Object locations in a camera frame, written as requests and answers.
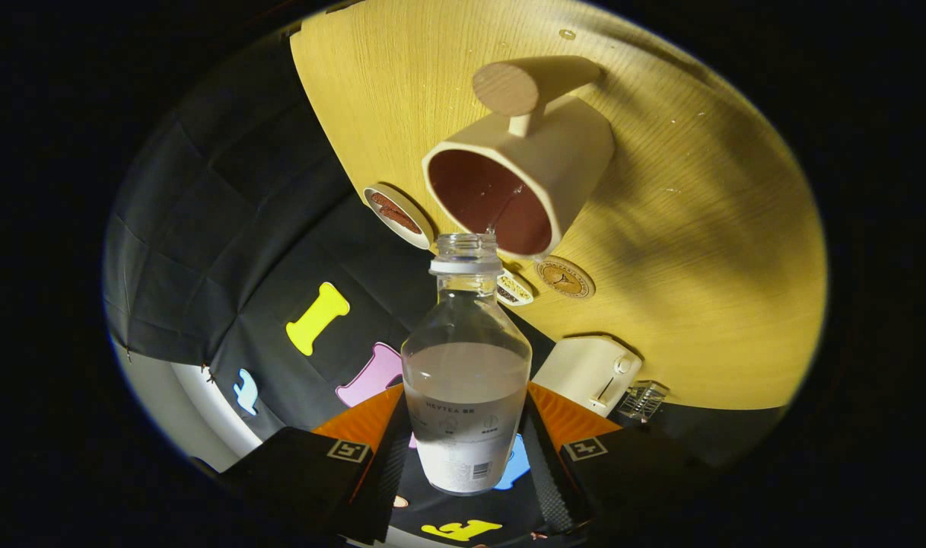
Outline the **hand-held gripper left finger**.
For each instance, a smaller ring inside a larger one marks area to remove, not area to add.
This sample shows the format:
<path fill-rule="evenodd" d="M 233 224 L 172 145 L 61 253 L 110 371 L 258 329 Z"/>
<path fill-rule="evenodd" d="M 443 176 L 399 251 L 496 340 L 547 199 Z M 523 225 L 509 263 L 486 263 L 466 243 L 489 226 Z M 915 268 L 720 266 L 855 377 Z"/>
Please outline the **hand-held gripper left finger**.
<path fill-rule="evenodd" d="M 219 482 L 300 534 L 383 541 L 410 435 L 397 384 L 312 431 L 282 428 Z"/>

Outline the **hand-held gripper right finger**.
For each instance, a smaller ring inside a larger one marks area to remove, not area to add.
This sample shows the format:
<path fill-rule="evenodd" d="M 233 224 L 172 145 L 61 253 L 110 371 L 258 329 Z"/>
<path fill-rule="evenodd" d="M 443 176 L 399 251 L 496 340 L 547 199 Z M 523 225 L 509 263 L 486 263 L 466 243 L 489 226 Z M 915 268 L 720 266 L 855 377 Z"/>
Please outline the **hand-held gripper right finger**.
<path fill-rule="evenodd" d="M 715 468 L 678 441 L 621 426 L 538 383 L 527 385 L 522 438 L 554 534 L 654 523 L 715 478 Z"/>

